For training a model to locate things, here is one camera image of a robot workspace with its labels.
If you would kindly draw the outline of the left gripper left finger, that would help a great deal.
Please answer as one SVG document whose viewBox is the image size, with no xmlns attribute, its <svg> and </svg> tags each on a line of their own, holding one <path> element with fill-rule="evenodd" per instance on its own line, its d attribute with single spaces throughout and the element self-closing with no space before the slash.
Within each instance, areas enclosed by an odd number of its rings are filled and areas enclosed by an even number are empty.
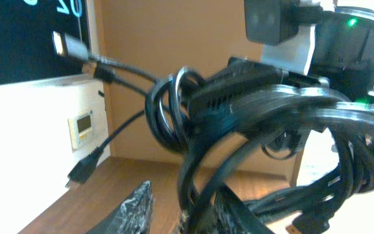
<svg viewBox="0 0 374 234">
<path fill-rule="evenodd" d="M 143 181 L 86 234 L 148 234 L 151 228 L 153 205 L 151 182 Z"/>
</svg>

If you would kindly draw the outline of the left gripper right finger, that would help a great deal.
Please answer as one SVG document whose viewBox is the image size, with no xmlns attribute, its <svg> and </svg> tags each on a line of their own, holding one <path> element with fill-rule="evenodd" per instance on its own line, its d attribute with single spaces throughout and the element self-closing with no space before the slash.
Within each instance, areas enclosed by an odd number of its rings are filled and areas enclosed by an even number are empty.
<svg viewBox="0 0 374 234">
<path fill-rule="evenodd" d="M 227 233 L 256 233 L 273 234 L 237 195 L 225 184 L 220 186 L 207 185 L 206 192 L 216 194 L 212 212 L 216 219 L 216 226 Z"/>
</svg>

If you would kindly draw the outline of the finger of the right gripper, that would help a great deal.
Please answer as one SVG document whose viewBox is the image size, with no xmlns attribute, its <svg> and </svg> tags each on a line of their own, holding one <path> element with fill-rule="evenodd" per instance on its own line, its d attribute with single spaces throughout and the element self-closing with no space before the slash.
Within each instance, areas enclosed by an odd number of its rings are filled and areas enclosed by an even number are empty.
<svg viewBox="0 0 374 234">
<path fill-rule="evenodd" d="M 290 72 L 245 57 L 231 56 L 227 66 L 207 78 L 208 83 L 244 83 L 248 81 L 265 84 L 281 84 L 289 78 Z"/>
<path fill-rule="evenodd" d="M 229 105 L 270 88 L 329 88 L 330 80 L 318 75 L 303 75 L 286 70 L 229 71 L 217 75 L 186 97 L 190 124 L 199 124 L 224 115 Z"/>
</svg>

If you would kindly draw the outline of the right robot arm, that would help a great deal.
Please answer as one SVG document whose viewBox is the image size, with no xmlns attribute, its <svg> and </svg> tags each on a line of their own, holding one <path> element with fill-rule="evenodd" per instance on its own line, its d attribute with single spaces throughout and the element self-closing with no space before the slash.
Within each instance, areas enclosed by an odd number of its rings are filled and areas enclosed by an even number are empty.
<svg viewBox="0 0 374 234">
<path fill-rule="evenodd" d="M 337 210 L 357 192 L 374 189 L 374 154 L 364 135 L 374 137 L 374 105 L 363 104 L 374 83 L 374 11 L 294 7 L 288 24 L 316 25 L 316 44 L 307 75 L 232 57 L 193 97 L 188 110 L 201 131 L 189 148 L 178 182 L 180 207 L 200 211 L 244 154 L 239 149 L 217 170 L 202 192 L 193 177 L 207 151 L 226 134 L 250 135 L 261 146 L 287 131 L 299 136 L 328 127 L 340 165 L 317 183 L 295 192 L 274 210 Z"/>
</svg>

